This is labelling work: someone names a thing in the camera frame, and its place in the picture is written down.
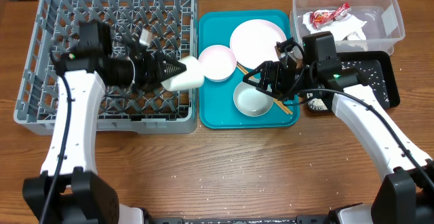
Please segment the grey small bowl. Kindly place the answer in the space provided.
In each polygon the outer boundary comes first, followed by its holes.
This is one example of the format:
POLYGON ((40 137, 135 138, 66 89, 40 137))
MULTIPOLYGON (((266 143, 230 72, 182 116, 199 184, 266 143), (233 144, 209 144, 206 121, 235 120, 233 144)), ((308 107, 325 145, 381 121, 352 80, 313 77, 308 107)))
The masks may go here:
POLYGON ((233 92, 233 102, 239 112, 248 117, 259 117, 273 106, 273 99, 254 86, 241 82, 233 92))

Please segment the white rice pile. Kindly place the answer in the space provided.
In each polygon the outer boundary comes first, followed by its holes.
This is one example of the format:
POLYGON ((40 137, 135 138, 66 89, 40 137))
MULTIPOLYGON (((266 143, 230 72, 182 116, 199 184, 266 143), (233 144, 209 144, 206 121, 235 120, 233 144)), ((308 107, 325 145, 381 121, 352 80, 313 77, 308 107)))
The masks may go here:
POLYGON ((323 103, 321 99, 309 97, 309 101, 307 103, 308 109, 312 112, 325 112, 328 111, 328 108, 323 103))

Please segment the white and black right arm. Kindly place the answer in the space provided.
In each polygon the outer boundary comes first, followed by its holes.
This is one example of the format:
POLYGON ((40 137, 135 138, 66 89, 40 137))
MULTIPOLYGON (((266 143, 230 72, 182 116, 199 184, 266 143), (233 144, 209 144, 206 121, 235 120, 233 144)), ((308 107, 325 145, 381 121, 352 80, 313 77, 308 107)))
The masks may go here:
POLYGON ((275 46, 278 62, 265 61, 243 82, 282 102, 310 94, 341 119, 370 156, 382 179, 372 204, 351 204, 327 215, 297 216, 297 223, 432 223, 433 159, 419 149, 380 105, 368 79, 342 68, 331 32, 275 46))

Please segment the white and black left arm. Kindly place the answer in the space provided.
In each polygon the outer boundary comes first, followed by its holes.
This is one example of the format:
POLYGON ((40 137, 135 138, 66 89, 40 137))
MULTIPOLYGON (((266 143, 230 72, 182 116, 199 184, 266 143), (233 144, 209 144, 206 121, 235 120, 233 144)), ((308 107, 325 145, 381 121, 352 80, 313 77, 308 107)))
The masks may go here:
POLYGON ((117 192, 96 170, 98 112, 107 86, 146 86, 184 75, 195 57, 149 54, 139 41, 124 41, 132 58, 113 58, 111 28, 82 22, 71 51, 50 54, 58 76, 58 108, 50 149, 22 195, 40 223, 150 223, 143 208, 120 204, 117 192))

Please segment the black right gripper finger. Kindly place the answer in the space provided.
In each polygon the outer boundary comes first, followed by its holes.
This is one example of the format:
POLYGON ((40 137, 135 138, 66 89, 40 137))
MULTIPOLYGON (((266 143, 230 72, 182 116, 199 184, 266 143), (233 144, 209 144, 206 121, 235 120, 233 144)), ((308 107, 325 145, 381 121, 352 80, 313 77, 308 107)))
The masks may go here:
POLYGON ((262 64, 258 65, 255 69, 252 69, 250 72, 243 76, 243 82, 248 82, 251 77, 254 77, 256 74, 260 75, 260 78, 267 78, 269 76, 269 72, 271 71, 271 61, 264 61, 262 64))
POLYGON ((252 85, 259 92, 262 92, 263 94, 266 94, 267 96, 270 96, 271 98, 276 98, 276 93, 274 93, 274 91, 273 91, 274 83, 261 84, 260 82, 253 82, 252 85))

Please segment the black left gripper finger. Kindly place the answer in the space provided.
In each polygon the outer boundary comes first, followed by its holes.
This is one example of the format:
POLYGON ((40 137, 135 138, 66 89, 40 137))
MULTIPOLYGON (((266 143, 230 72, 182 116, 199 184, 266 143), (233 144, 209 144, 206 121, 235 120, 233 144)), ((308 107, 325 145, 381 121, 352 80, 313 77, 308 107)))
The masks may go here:
POLYGON ((166 56, 162 52, 156 53, 156 62, 158 78, 172 78, 186 71, 185 64, 166 56))
POLYGON ((146 80, 144 82, 144 93, 150 93, 162 87, 161 82, 158 80, 146 80))

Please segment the white plastic cup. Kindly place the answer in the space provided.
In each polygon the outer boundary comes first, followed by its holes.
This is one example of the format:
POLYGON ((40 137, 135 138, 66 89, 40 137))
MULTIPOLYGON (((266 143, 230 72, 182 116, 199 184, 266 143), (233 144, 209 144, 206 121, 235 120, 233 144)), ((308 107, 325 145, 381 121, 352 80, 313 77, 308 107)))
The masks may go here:
POLYGON ((200 88, 205 80, 201 63, 194 56, 180 59, 186 65, 186 71, 161 82, 167 91, 179 91, 200 88))

